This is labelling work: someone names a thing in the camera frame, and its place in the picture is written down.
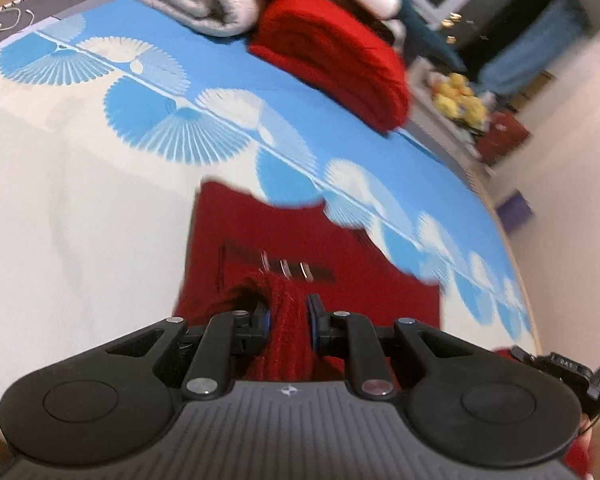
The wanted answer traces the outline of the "bright red folded sweater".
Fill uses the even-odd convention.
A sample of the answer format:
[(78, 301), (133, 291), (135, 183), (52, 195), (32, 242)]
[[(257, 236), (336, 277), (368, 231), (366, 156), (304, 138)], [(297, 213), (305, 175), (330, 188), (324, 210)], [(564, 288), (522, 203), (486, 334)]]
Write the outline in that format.
[(328, 0), (272, 0), (249, 52), (331, 96), (379, 133), (410, 111), (400, 55), (352, 14)]

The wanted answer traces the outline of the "purple storage box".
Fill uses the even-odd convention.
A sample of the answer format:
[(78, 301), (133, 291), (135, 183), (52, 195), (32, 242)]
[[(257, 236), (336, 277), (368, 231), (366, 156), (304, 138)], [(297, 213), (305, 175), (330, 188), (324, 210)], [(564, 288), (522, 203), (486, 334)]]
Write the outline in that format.
[(533, 217), (528, 200), (518, 190), (510, 194), (497, 207), (496, 213), (507, 234), (513, 233)]

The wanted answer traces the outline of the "blue and white bedsheet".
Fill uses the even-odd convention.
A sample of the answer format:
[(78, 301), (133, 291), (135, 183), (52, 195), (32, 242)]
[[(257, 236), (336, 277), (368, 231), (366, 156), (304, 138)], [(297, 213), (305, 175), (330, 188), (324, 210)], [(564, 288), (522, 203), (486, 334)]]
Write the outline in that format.
[(0, 44), (0, 399), (169, 315), (212, 178), (277, 206), (324, 200), (441, 284), (446, 330), (539, 349), (498, 225), (426, 131), (382, 136), (244, 40), (114, 0)]

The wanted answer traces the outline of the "dark red knit garment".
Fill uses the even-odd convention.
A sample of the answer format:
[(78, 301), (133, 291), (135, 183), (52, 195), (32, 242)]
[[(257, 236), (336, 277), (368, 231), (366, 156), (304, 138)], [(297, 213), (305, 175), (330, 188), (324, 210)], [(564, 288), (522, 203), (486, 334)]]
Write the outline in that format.
[(213, 315), (264, 301), (271, 331), (246, 377), (265, 382), (335, 380), (335, 358), (311, 347), (309, 295), (329, 312), (367, 316), (377, 326), (396, 318), (441, 325), (441, 292), (394, 266), (364, 229), (331, 222), (324, 200), (274, 207), (218, 181), (196, 196), (177, 315), (202, 325)]

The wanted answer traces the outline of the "teal cloth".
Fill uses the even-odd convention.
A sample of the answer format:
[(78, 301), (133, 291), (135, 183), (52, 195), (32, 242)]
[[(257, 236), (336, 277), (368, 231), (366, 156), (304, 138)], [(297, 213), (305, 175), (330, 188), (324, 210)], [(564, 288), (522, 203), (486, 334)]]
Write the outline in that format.
[(401, 0), (402, 6), (396, 18), (405, 27), (403, 47), (404, 60), (411, 64), (415, 58), (428, 58), (431, 63), (443, 65), (452, 72), (465, 73), (466, 66), (455, 50), (443, 38), (430, 29), (411, 0)]

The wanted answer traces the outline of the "blue curtain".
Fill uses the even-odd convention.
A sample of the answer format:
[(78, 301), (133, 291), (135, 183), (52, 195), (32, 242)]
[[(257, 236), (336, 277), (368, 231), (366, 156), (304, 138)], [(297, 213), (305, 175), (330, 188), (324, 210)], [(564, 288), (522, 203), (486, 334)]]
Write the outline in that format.
[(513, 96), (563, 55), (588, 29), (579, 0), (553, 0), (538, 18), (480, 70), (478, 94)]

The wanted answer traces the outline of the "yellow plush toys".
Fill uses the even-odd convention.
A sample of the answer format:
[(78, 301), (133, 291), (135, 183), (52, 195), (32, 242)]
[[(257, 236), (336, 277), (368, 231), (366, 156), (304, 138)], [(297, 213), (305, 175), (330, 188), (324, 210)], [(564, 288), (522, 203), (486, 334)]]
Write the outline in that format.
[(486, 130), (489, 110), (470, 88), (465, 75), (431, 72), (427, 84), (432, 104), (443, 117), (470, 130)]

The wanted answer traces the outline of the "red bag on floor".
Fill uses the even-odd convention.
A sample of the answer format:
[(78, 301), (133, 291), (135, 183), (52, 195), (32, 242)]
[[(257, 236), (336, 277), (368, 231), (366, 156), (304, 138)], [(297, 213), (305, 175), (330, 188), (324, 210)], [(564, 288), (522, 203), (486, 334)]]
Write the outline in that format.
[(484, 164), (493, 166), (516, 148), (520, 148), (529, 136), (530, 131), (510, 110), (498, 110), (491, 115), (486, 134), (478, 136), (476, 150)]

